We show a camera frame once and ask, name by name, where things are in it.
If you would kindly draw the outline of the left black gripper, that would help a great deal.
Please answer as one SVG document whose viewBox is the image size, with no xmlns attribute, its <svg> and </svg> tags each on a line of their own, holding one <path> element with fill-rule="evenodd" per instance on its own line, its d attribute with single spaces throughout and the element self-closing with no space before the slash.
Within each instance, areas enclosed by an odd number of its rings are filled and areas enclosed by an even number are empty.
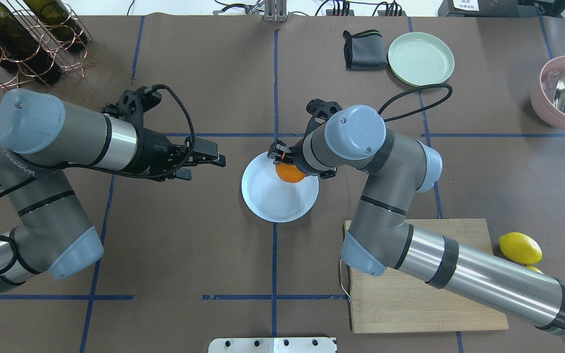
<svg viewBox="0 0 565 353">
<path fill-rule="evenodd" d="M 141 154 L 135 161 L 135 174 L 152 179 L 191 180 L 188 167 L 213 165 L 226 167 L 226 157 L 218 153 L 217 143 L 202 138 L 189 136 L 182 145 L 171 143 L 159 132 L 143 129 Z"/>
</svg>

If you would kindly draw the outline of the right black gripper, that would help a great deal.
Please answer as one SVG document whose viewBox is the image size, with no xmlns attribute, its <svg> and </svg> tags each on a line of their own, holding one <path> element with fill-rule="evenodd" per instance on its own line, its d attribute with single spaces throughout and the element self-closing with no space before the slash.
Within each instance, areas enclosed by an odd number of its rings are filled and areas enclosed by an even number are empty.
<svg viewBox="0 0 565 353">
<path fill-rule="evenodd" d="M 292 163 L 303 174 L 320 179 L 334 178 L 338 171 L 337 167 L 330 167 L 318 160 L 309 139 L 301 139 L 290 148 L 281 140 L 275 140 L 270 145 L 267 158 L 273 163 Z"/>
</svg>

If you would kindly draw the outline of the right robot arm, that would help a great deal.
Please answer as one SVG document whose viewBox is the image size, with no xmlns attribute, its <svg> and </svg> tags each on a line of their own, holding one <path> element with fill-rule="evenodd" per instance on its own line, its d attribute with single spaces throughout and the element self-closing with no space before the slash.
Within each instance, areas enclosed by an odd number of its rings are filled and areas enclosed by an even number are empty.
<svg viewBox="0 0 565 353">
<path fill-rule="evenodd" d="M 565 342 L 565 281 L 406 222 L 415 193 L 430 190 L 441 176 L 437 150 L 390 129 L 367 105 L 323 108 L 316 99 L 307 112 L 324 122 L 310 123 L 292 147 L 274 141 L 267 156 L 307 176 L 330 178 L 343 166 L 368 175 L 340 252 L 348 266 L 372 276 L 401 271 Z"/>
</svg>

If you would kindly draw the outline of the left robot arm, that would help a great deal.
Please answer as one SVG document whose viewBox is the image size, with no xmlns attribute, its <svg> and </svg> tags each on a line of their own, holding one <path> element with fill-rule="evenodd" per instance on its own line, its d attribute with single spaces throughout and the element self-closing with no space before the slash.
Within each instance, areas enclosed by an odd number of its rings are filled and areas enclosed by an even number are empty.
<svg viewBox="0 0 565 353">
<path fill-rule="evenodd" d="M 161 90 L 175 99 L 190 130 L 182 144 L 144 127 Z M 103 256 L 103 242 L 65 175 L 82 168 L 162 182 L 191 179 L 190 167 L 226 166 L 217 144 L 195 136 L 184 104 L 164 84 L 126 90 L 101 112 L 56 96 L 13 89 L 0 102 L 0 198 L 19 226 L 0 234 L 0 293 L 44 272 L 63 279 Z"/>
</svg>

